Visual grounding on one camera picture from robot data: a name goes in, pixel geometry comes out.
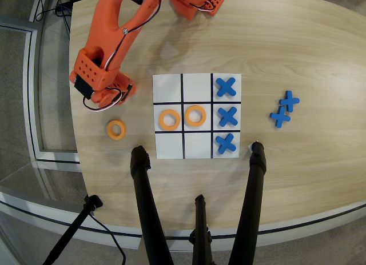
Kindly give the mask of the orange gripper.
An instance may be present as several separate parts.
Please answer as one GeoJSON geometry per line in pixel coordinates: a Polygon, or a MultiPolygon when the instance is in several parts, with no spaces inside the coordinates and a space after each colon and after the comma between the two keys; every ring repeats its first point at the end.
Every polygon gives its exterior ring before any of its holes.
{"type": "Polygon", "coordinates": [[[134,80],[123,73],[118,73],[114,82],[107,88],[96,91],[91,96],[91,101],[99,107],[105,107],[110,103],[116,101],[122,95],[121,103],[128,100],[137,91],[137,86],[134,80]]]}

